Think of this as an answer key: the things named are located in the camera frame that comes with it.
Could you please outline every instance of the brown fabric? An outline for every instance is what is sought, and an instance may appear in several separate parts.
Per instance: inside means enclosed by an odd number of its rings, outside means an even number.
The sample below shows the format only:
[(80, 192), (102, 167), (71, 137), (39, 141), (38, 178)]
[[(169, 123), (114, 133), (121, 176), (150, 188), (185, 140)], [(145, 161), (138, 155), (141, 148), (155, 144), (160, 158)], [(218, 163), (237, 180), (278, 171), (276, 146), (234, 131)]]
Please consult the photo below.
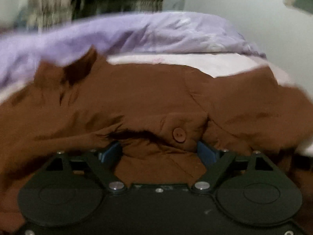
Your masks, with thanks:
[(313, 234), (311, 175), (281, 150), (313, 134), (313, 105), (299, 89), (279, 86), (268, 67), (214, 79), (181, 65), (110, 65), (92, 49), (66, 68), (43, 62), (34, 82), (0, 106), (0, 124), (0, 229), (22, 224), (18, 189), (57, 151), (119, 140), (115, 174), (127, 185), (190, 184), (205, 172), (195, 153), (203, 139), (268, 154), (302, 187), (297, 220)]

